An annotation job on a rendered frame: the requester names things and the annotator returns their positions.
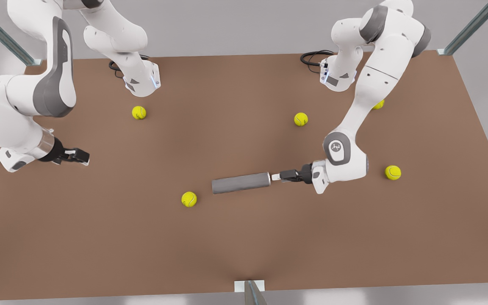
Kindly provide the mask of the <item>silver frame post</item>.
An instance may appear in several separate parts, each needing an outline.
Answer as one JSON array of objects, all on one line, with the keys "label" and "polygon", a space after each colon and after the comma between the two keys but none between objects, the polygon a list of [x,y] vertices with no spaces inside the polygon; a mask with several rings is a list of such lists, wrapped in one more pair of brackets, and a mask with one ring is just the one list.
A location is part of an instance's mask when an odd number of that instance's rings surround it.
[{"label": "silver frame post", "polygon": [[239,280],[234,282],[234,292],[244,293],[244,305],[267,305],[263,296],[264,280]]},{"label": "silver frame post", "polygon": [[30,56],[2,27],[0,27],[0,43],[26,66],[41,65],[41,59]]},{"label": "silver frame post", "polygon": [[443,49],[436,50],[439,56],[452,56],[488,20],[488,2]]}]

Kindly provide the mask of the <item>grey tennis ball tube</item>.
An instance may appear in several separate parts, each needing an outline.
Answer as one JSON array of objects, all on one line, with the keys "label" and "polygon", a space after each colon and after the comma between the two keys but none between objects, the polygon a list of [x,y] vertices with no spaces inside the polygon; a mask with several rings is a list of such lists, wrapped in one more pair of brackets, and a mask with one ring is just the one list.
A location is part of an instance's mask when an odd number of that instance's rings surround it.
[{"label": "grey tennis ball tube", "polygon": [[271,177],[268,172],[260,172],[251,175],[219,178],[212,181],[212,193],[223,194],[228,192],[248,189],[259,189],[271,185]]}]

